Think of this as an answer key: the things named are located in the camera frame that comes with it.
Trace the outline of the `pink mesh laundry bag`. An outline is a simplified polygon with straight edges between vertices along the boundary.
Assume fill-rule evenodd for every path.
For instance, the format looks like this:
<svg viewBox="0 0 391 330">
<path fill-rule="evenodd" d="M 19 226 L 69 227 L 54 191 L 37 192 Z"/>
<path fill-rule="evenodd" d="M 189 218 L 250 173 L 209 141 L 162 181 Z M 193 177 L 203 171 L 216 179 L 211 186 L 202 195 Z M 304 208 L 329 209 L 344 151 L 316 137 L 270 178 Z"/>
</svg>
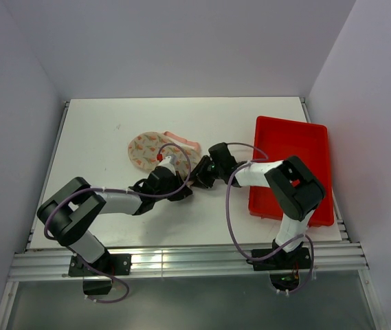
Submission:
<svg viewBox="0 0 391 330">
<path fill-rule="evenodd" d="M 170 131 L 141 133 L 129 143 L 127 151 L 131 163 L 147 173 L 160 160 L 171 156 L 182 180 L 188 177 L 189 166 L 194 170 L 201 161 L 201 145 L 198 142 L 179 137 Z"/>
</svg>

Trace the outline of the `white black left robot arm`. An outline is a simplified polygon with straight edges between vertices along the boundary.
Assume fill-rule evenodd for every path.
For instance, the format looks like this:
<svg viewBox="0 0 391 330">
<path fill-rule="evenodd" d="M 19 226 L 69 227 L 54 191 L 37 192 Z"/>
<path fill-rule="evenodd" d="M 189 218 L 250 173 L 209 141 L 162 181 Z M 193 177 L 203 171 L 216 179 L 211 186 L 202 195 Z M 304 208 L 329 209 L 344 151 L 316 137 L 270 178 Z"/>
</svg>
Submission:
<svg viewBox="0 0 391 330">
<path fill-rule="evenodd" d="M 45 236 L 69 248 L 92 274 L 102 274 L 112 260 L 107 248 L 89 231 L 98 215 L 142 215 L 161 200 L 181 201 L 192 195 L 178 172 L 158 166 L 126 190 L 93 188 L 75 177 L 37 210 Z"/>
</svg>

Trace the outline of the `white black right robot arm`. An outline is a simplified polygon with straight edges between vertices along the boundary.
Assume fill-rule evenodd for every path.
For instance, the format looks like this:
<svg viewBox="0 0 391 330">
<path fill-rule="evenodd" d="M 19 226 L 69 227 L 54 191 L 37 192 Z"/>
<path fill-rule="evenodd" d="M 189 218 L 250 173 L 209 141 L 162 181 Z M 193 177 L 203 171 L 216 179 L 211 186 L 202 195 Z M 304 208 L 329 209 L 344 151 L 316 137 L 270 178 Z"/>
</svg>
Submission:
<svg viewBox="0 0 391 330">
<path fill-rule="evenodd" d="M 216 180 L 227 184 L 225 218 L 232 243 L 247 260 L 256 263 L 272 259 L 281 268 L 289 267 L 302 248 L 309 221 L 326 196 L 324 186 L 297 156 L 269 162 L 268 157 L 237 162 L 229 144 L 221 142 L 210 147 L 191 170 L 189 181 L 200 188 L 211 188 Z M 233 187 L 268 188 L 283 211 L 280 229 L 273 240 L 272 251 L 253 257 L 241 248 L 233 232 L 230 219 L 230 192 Z"/>
</svg>

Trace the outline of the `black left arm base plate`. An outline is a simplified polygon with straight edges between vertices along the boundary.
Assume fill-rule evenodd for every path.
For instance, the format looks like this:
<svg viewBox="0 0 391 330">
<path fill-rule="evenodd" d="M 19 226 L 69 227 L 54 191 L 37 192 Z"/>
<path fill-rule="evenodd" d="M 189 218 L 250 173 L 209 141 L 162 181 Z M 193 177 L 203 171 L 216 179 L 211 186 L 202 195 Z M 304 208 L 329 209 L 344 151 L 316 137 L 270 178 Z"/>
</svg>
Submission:
<svg viewBox="0 0 391 330">
<path fill-rule="evenodd" d="M 104 253 L 94 263 L 86 265 L 79 256 L 73 255 L 67 274 L 68 277 L 82 278 L 82 291 L 88 297 L 100 299 L 100 296 L 108 295 L 112 289 L 124 288 L 122 297 L 126 298 L 130 289 L 120 276 L 131 273 L 131 259 L 130 254 Z"/>
</svg>

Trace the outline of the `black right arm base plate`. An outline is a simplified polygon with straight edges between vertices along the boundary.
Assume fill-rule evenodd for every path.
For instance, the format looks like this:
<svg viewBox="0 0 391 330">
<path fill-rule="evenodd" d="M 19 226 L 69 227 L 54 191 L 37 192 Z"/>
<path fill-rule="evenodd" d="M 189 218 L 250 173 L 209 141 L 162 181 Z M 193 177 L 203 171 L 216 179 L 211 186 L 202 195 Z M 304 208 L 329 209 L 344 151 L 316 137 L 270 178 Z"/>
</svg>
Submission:
<svg viewBox="0 0 391 330">
<path fill-rule="evenodd" d="M 309 269 L 312 260 L 307 247 L 298 247 L 289 253 L 281 250 L 264 261 L 246 260 L 246 262 L 253 267 L 254 271 L 288 271 Z"/>
</svg>

